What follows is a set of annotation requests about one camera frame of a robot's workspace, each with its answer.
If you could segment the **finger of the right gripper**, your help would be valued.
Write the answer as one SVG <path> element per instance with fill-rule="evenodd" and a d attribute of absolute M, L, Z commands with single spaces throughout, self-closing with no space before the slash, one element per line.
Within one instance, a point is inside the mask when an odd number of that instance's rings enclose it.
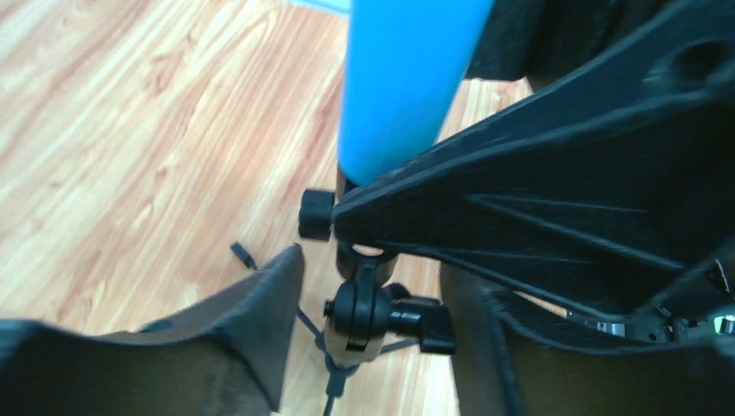
<path fill-rule="evenodd" d="M 333 210 L 344 242 L 565 308 L 565 247 L 734 243 L 734 4 L 678 1 Z"/>
<path fill-rule="evenodd" d="M 496 1 L 467 79 L 527 79 L 534 90 L 580 68 L 668 6 L 662 0 Z"/>

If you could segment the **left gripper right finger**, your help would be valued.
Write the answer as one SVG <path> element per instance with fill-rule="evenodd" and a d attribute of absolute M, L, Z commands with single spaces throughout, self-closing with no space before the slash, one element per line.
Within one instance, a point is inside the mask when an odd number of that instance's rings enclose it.
<path fill-rule="evenodd" d="M 731 415 L 734 339 L 648 343 L 563 319 L 450 265 L 440 268 L 464 415 Z"/>

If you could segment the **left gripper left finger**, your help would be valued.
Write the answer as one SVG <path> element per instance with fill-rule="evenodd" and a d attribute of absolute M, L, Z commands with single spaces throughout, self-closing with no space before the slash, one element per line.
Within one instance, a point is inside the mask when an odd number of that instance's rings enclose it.
<path fill-rule="evenodd" d="M 268 415 L 280 409 L 304 255 L 135 332 L 1 322 L 4 415 Z"/>

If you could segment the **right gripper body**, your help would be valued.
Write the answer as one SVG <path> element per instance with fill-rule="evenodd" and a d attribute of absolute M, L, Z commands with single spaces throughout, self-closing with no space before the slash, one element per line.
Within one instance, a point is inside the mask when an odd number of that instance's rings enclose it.
<path fill-rule="evenodd" d="M 734 243 L 610 241 L 565 247 L 570 345 L 658 345 L 704 336 L 734 309 Z"/>

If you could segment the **blue microphone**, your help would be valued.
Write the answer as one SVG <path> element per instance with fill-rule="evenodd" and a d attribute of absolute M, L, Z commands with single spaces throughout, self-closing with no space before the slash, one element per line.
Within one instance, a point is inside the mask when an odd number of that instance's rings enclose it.
<path fill-rule="evenodd" d="M 367 185 L 431 147 L 492 1 L 354 1 L 337 162 Z"/>

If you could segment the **black clip tripod mic stand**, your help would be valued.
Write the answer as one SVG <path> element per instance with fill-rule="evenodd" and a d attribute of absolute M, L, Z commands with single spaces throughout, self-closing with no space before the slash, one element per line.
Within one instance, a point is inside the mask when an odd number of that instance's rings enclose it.
<path fill-rule="evenodd" d="M 322 328 L 303 312 L 298 321 L 313 335 L 328 371 L 324 414 L 333 412 L 348 378 L 366 362 L 416 346 L 423 354 L 453 355 L 457 340 L 446 305 L 416 296 L 390 281 L 397 254 L 340 241 L 336 268 L 343 279 L 325 301 Z"/>

